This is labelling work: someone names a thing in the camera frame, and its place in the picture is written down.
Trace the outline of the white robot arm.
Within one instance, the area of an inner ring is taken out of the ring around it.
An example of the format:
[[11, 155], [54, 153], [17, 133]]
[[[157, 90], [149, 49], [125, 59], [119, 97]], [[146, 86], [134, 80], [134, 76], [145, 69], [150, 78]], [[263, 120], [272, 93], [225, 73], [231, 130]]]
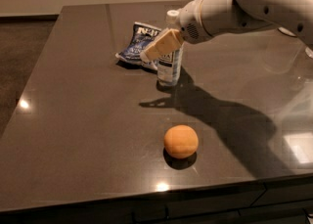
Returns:
[[313, 46], [313, 0], [194, 0], [168, 15], [172, 24], [140, 54], [147, 63], [224, 33], [282, 27]]

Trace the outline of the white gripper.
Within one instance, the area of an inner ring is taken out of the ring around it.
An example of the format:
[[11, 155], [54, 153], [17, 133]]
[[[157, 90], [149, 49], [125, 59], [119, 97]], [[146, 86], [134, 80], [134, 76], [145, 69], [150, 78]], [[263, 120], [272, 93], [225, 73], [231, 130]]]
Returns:
[[194, 0], [179, 9], [176, 19], [178, 29], [165, 29], [153, 42], [140, 53], [143, 62], [148, 63], [164, 55], [179, 50], [184, 40], [191, 44], [203, 43], [212, 38], [201, 21], [201, 5], [203, 0]]

